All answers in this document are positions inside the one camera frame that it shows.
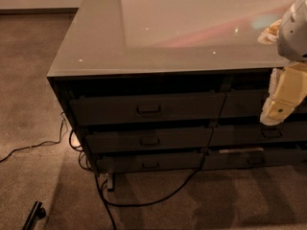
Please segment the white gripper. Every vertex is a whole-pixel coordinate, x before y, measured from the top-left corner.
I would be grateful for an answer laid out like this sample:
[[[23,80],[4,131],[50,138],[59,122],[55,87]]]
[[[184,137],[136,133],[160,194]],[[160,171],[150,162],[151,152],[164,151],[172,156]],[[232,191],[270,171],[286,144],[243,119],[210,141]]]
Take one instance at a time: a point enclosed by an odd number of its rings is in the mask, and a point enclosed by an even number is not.
[[[258,42],[275,44],[281,20],[276,20],[259,36]],[[260,115],[260,122],[276,126],[288,118],[307,97],[307,64],[297,62],[283,69],[273,68],[267,97]]]

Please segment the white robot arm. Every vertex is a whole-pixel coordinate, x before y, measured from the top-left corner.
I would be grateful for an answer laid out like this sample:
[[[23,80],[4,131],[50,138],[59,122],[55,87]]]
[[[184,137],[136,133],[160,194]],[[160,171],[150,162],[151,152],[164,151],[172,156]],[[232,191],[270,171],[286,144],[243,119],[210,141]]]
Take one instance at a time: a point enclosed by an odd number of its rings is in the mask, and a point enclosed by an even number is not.
[[[295,0],[281,19],[260,34],[258,41],[275,44],[277,53],[291,63],[272,70],[269,96],[260,115],[263,125],[276,126],[307,97],[307,0]]]

